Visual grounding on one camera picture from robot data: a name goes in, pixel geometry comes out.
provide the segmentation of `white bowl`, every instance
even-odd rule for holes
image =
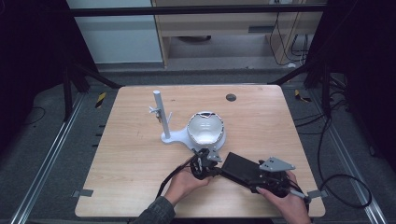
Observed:
[[[187,125],[191,140],[198,145],[208,146],[216,144],[224,133],[222,119],[210,111],[196,113]]]

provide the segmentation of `gray tape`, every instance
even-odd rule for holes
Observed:
[[[79,196],[91,197],[93,195],[93,189],[82,189],[73,191],[72,197],[78,198]]]

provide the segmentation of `person's left hand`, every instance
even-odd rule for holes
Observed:
[[[166,191],[163,197],[175,206],[195,189],[207,186],[212,178],[213,177],[210,176],[203,180],[197,179],[191,173],[190,168],[186,167],[172,178],[168,191]]]

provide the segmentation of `white cabinet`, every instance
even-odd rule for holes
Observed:
[[[67,0],[70,8],[151,7],[149,0]],[[154,17],[76,17],[97,64],[162,63]]]

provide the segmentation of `white vertical pole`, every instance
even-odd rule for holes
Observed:
[[[160,91],[154,91],[154,99],[155,103],[157,103],[157,108],[160,109],[161,113],[161,123],[163,124],[163,133],[165,134],[165,138],[169,139],[171,137],[171,134],[169,132],[169,126],[168,126],[168,119],[166,118],[165,115],[165,109],[163,108],[163,98],[161,97],[161,92]]]

